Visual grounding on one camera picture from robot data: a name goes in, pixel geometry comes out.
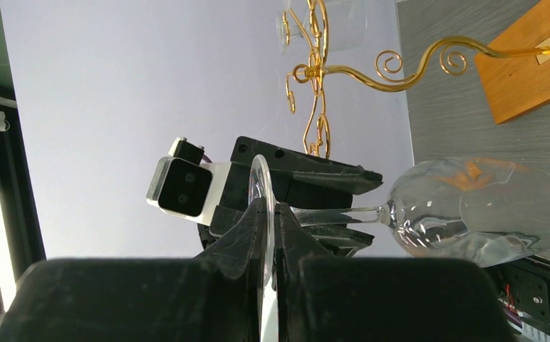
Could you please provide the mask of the clear wine glass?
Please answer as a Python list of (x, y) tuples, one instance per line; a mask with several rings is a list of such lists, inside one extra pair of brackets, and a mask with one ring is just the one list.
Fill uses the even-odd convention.
[(277, 14), (276, 29), (282, 54), (298, 42), (330, 52), (348, 51), (363, 44), (367, 29), (365, 2), (350, 1), (284, 1)]
[(496, 266), (550, 249), (550, 176), (514, 162), (449, 157), (411, 167), (385, 204), (293, 213), (307, 227), (385, 225), (414, 257)]

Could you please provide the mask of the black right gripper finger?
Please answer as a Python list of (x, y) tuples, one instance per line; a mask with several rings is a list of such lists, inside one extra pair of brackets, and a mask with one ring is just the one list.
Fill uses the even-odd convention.
[(241, 165), (250, 165), (257, 155), (266, 160), (275, 190), (311, 185), (362, 195), (383, 184), (380, 173), (360, 165), (348, 165), (307, 155), (245, 136), (237, 138), (230, 160)]
[(341, 225), (303, 226), (315, 240), (338, 257), (353, 257), (368, 248), (374, 236)]

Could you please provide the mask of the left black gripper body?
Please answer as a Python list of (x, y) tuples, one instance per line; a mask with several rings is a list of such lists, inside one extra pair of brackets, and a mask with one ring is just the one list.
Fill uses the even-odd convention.
[[(247, 208), (249, 167), (232, 165), (219, 205), (244, 212)], [(293, 179), (290, 175), (275, 172), (271, 176), (276, 199), (292, 207), (304, 209), (334, 209), (348, 206), (353, 196), (326, 187), (312, 185)], [(351, 257), (356, 248), (341, 239), (336, 239), (332, 226), (311, 226), (305, 230), (330, 252), (339, 257)]]

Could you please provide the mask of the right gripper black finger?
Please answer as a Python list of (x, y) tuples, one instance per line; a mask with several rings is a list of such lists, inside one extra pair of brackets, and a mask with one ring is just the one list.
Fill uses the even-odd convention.
[(31, 266), (0, 341), (258, 341), (266, 202), (191, 259), (54, 259)]
[(280, 341), (513, 341), (494, 287), (459, 259), (343, 258), (276, 206)]

